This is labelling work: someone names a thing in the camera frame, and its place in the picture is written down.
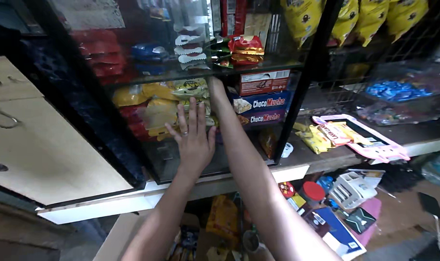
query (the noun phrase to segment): white cable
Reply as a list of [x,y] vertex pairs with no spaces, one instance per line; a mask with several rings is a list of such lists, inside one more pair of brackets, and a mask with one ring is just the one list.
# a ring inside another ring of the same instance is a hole
[[440,250],[440,228],[439,228],[439,218],[436,215],[433,215],[436,220],[436,231],[437,231],[437,246]]

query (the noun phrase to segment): blue snack package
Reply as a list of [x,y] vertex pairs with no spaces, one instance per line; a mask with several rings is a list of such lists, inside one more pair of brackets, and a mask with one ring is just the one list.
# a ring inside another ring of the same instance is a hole
[[167,71],[164,64],[141,64],[135,63],[135,68],[139,74],[143,75],[161,75]]
[[265,125],[277,123],[284,120],[284,115],[286,114],[286,110],[264,110],[257,112],[247,112],[244,114],[238,114],[238,119],[241,122],[243,128],[247,129],[251,126],[257,125]]
[[269,92],[250,96],[239,96],[230,93],[233,109],[236,113],[251,113],[262,110],[278,110],[285,108],[290,100],[288,91]]
[[169,53],[159,44],[136,44],[131,47],[131,55],[140,61],[165,61]]
[[369,86],[365,92],[386,101],[401,102],[415,98],[430,96],[433,93],[419,89],[410,83],[385,81]]

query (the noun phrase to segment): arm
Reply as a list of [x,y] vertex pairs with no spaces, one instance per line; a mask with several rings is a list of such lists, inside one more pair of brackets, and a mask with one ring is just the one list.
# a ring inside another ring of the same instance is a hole
[[183,106],[178,105],[180,133],[165,125],[175,137],[180,150],[181,164],[170,187],[157,203],[125,251],[122,261],[159,261],[165,258],[177,234],[189,193],[215,151],[215,127],[206,135],[206,110],[190,99],[189,132]]
[[244,132],[223,87],[209,80],[231,173],[253,222],[276,260],[340,260],[286,202],[262,157]]

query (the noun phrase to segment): finger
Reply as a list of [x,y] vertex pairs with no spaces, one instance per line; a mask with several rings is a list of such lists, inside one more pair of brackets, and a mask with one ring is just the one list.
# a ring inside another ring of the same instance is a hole
[[169,131],[169,133],[175,138],[175,140],[180,143],[182,141],[182,137],[180,136],[179,133],[177,133],[172,126],[170,126],[168,123],[165,123],[165,127],[167,128],[167,130]]
[[189,99],[189,119],[188,119],[188,137],[195,138],[197,136],[197,111],[196,99]]
[[217,127],[212,126],[209,129],[209,149],[211,152],[215,151],[215,132],[217,131]]
[[188,131],[188,126],[186,125],[185,119],[185,110],[182,104],[178,104],[178,124],[180,126],[181,133]]
[[197,134],[206,138],[206,105],[200,103],[197,108]]

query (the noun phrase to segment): red bottle cap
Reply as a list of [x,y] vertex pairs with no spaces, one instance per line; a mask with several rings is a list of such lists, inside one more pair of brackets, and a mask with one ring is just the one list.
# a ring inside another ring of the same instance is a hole
[[315,182],[306,181],[303,188],[305,195],[312,200],[320,201],[325,197],[325,191]]

